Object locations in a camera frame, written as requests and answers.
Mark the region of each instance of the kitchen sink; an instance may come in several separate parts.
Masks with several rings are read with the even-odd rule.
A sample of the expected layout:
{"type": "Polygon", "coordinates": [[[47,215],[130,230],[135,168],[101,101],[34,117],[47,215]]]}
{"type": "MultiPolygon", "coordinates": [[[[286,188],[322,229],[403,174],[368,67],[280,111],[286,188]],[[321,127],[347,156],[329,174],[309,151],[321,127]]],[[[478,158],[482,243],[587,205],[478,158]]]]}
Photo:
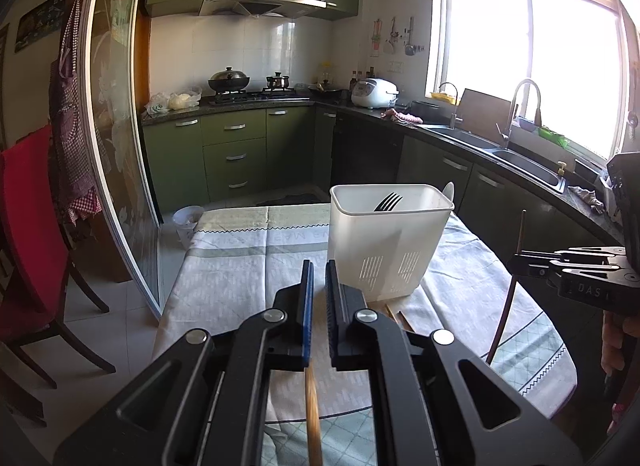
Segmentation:
{"type": "Polygon", "coordinates": [[[473,135],[468,131],[451,129],[441,125],[417,125],[417,126],[420,126],[421,128],[429,129],[433,132],[439,133],[446,137],[450,137],[452,139],[456,139],[456,141],[463,142],[464,144],[468,144],[469,146],[480,148],[482,150],[489,150],[489,149],[498,147],[497,144],[487,141],[487,139],[483,139],[482,137],[478,137],[477,135],[473,135]]]}
{"type": "Polygon", "coordinates": [[[522,170],[524,173],[531,175],[533,178],[546,184],[547,186],[550,186],[558,193],[562,193],[562,191],[564,191],[564,178],[559,177],[552,171],[546,169],[544,166],[541,166],[540,164],[533,162],[526,157],[523,157],[519,153],[502,148],[487,150],[487,152],[494,157],[505,161],[507,164],[515,166],[516,168],[522,170]]]}

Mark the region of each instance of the white rice cooker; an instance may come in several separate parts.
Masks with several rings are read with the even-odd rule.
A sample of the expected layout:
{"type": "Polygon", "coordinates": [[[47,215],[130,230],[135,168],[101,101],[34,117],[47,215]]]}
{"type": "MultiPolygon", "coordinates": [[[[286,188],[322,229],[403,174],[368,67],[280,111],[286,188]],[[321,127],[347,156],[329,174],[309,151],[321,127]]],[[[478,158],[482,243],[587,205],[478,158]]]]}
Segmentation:
{"type": "Polygon", "coordinates": [[[365,108],[388,108],[398,99],[398,88],[390,81],[360,80],[353,87],[351,102],[365,108]]]}

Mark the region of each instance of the small pot with lid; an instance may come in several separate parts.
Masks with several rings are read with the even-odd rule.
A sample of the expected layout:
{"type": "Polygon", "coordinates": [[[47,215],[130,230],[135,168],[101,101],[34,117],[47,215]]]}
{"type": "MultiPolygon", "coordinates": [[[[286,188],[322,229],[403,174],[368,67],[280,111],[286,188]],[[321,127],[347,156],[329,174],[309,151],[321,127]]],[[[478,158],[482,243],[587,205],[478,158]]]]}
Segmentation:
{"type": "Polygon", "coordinates": [[[289,88],[289,76],[283,76],[282,72],[267,76],[267,88],[289,88]]]}
{"type": "Polygon", "coordinates": [[[215,90],[218,94],[221,92],[237,92],[248,84],[249,77],[240,70],[232,70],[231,67],[227,67],[226,70],[213,74],[209,79],[211,90],[215,90]]]}

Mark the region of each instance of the tiled backsplash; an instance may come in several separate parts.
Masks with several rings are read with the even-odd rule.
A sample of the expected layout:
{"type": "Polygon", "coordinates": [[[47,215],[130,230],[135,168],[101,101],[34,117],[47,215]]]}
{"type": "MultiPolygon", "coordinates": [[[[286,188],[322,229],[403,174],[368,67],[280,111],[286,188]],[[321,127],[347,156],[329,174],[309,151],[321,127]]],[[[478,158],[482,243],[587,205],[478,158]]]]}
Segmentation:
{"type": "Polygon", "coordinates": [[[332,23],[270,16],[190,16],[153,18],[149,46],[149,90],[179,92],[192,85],[211,94],[207,81],[233,67],[251,78],[247,90],[266,86],[274,72],[290,84],[312,83],[319,64],[330,59],[332,23]]]}

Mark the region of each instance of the white plastic bucket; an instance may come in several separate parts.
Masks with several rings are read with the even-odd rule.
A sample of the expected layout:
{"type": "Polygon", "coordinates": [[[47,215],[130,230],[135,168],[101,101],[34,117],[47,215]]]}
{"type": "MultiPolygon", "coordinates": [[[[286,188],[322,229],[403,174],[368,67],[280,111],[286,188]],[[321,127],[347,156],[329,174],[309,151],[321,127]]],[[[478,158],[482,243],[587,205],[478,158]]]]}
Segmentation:
{"type": "Polygon", "coordinates": [[[193,232],[203,213],[204,208],[200,206],[187,206],[174,213],[175,230],[178,232],[178,237],[185,249],[189,248],[193,232]]]}
{"type": "Polygon", "coordinates": [[[427,184],[334,186],[328,258],[338,279],[366,301],[407,296],[418,287],[440,241],[453,202],[427,184]],[[391,192],[392,211],[373,211],[391,192]]]}

